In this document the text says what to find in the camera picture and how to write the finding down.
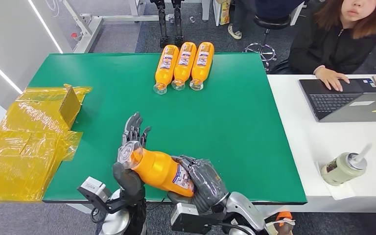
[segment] woman's hair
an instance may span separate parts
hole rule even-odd
[[[332,26],[339,25],[343,2],[344,0],[327,0],[325,6],[314,14],[320,28],[328,31]],[[376,34],[376,8],[369,16],[356,22],[352,38],[359,39],[373,34]]]

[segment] plastic bottle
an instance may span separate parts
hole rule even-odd
[[[178,56],[178,63],[174,69],[174,80],[172,81],[172,87],[174,89],[182,91],[185,88],[185,82],[191,75],[196,53],[197,46],[194,43],[186,42],[182,44]]]
[[[192,81],[189,83],[193,90],[200,91],[204,87],[203,83],[210,73],[213,56],[214,45],[207,42],[201,43],[195,56],[195,64],[192,67]]]
[[[166,153],[149,151],[138,141],[129,141],[119,151],[117,161],[137,172],[148,185],[185,197],[194,196],[194,183],[188,172]]]
[[[364,157],[370,149],[371,144],[368,144],[360,154],[342,153],[321,169],[322,178],[332,186],[339,186],[363,175],[367,168],[367,161]]]
[[[156,84],[153,90],[158,94],[165,94],[166,87],[171,83],[179,49],[174,45],[165,46],[155,73]]]

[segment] orange part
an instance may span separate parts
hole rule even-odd
[[[196,53],[197,46],[194,43],[186,42],[182,44],[177,60],[178,63],[174,69],[175,80],[186,82],[189,79]]]
[[[175,45],[165,46],[155,73],[156,83],[162,83],[165,86],[171,83],[178,55],[179,49]]]
[[[197,55],[195,56],[195,63],[192,67],[192,80],[199,80],[204,82],[210,73],[212,57],[214,56],[214,45],[212,43],[204,42],[198,47]]]
[[[278,216],[276,217],[276,221],[284,219],[284,218],[293,219],[292,213],[290,213],[289,211],[281,211],[281,212],[279,212]]]
[[[188,172],[173,161],[170,155],[143,149],[142,155],[136,151],[132,159],[139,162],[132,168],[148,185],[165,191],[172,191],[185,197],[193,197],[194,184]]]

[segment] robot finger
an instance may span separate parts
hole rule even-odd
[[[185,168],[186,170],[189,171],[190,169],[190,166],[194,163],[195,161],[195,158],[192,158],[192,157],[188,157],[188,156],[185,156],[185,155],[181,155],[181,156],[171,156],[172,159],[176,162],[178,162],[179,164],[181,164],[181,166],[183,168]]]

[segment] humanoid robot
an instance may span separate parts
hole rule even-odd
[[[129,141],[139,141],[145,146],[150,128],[140,134],[141,122],[139,113],[128,119],[122,146]],[[209,161],[183,155],[172,158],[187,170],[196,188],[192,198],[168,192],[168,198],[175,204],[170,221],[172,230],[206,234],[212,226],[221,226],[223,232],[229,235],[258,235],[265,232],[262,214],[243,194],[228,192]],[[102,221],[94,219],[95,210],[107,214],[100,235],[147,234],[144,182],[136,172],[125,169],[119,162],[113,165],[113,177],[120,185],[113,196],[102,182],[92,177],[78,188],[94,205],[91,213],[93,222]]]

